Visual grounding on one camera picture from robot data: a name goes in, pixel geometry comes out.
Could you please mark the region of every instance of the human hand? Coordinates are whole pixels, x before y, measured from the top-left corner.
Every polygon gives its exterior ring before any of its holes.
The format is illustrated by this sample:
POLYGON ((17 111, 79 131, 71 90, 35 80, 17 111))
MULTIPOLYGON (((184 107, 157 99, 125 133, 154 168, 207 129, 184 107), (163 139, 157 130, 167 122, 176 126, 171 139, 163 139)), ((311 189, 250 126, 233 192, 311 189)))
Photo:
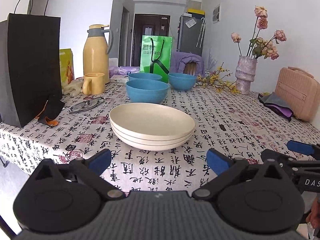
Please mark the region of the human hand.
POLYGON ((306 218, 306 222, 310 222, 314 229, 320 226, 320 203, 318 203, 318 197, 315 198, 311 207, 311 213, 306 218))

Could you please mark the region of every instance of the pink suitcase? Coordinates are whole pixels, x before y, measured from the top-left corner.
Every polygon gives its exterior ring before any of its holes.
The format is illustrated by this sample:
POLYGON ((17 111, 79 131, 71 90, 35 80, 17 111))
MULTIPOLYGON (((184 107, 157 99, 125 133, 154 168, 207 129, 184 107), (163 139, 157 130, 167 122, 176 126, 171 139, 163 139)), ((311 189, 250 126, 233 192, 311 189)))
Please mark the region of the pink suitcase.
POLYGON ((282 68, 275 93, 289 104, 296 118, 312 121, 320 102, 320 84, 312 75, 295 67, 282 68))

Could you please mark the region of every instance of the green shopping bag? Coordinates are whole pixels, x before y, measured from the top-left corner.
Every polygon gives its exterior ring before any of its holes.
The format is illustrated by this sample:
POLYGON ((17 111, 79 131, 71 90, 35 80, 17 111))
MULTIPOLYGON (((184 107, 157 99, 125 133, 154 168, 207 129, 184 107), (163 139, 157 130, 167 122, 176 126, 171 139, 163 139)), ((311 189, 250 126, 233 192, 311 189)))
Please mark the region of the green shopping bag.
POLYGON ((143 35, 140 72, 158 74, 168 83, 171 47, 172 37, 143 35))

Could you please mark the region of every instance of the gray floor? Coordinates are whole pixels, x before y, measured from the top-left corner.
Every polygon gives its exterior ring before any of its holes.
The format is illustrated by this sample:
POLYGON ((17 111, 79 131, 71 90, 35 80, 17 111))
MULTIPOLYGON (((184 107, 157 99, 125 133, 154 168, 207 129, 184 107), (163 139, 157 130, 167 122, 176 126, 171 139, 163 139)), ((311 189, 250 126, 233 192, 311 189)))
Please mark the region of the gray floor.
MULTIPOLYGON (((0 215, 15 233, 19 233, 21 229, 13 214, 12 205, 28 178, 28 174, 20 170, 17 165, 9 163, 4 168, 0 163, 0 215)), ((2 230, 0 230, 0 239, 9 239, 2 230)))

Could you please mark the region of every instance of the white plate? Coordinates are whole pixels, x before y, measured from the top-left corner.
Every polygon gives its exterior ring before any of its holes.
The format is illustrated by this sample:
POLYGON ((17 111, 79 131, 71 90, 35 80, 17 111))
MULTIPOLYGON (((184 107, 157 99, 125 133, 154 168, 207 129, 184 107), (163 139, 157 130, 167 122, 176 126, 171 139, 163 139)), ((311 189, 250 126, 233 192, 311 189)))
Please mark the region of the white plate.
POLYGON ((183 140, 179 143, 174 143, 174 144, 168 144, 168 145, 147 145, 147 144, 141 144, 141 143, 136 143, 136 142, 132 142, 130 140, 127 140, 125 138, 123 138, 122 136, 120 136, 119 134, 117 134, 116 131, 113 131, 115 133, 115 135, 124 143, 126 143, 127 145, 130 145, 132 147, 135 147, 137 149, 141 149, 141 150, 146 150, 146 151, 165 151, 165 150, 171 150, 173 148, 179 147, 181 145, 183 145, 186 141, 188 141, 189 138, 187 138, 186 140, 183 140))
POLYGON ((117 128, 115 128, 113 126, 113 124, 110 122, 111 127, 113 129, 114 132, 116 132, 117 134, 119 134, 121 137, 130 140, 132 142, 136 142, 136 143, 141 143, 141 144, 147 144, 147 145, 168 145, 168 144, 174 144, 174 143, 179 143, 181 141, 184 141, 185 139, 190 138, 190 136, 193 134, 193 131, 191 133, 189 133, 188 135, 179 138, 179 139, 175 139, 175 140, 167 140, 167 141, 153 141, 153 140, 145 140, 145 139, 141 139, 141 138, 136 138, 136 137, 132 137, 130 135, 127 135, 121 131, 119 131, 117 128))
POLYGON ((186 113, 151 103, 119 105, 110 111, 109 117, 124 134, 154 141, 182 138, 195 127, 195 121, 186 113))

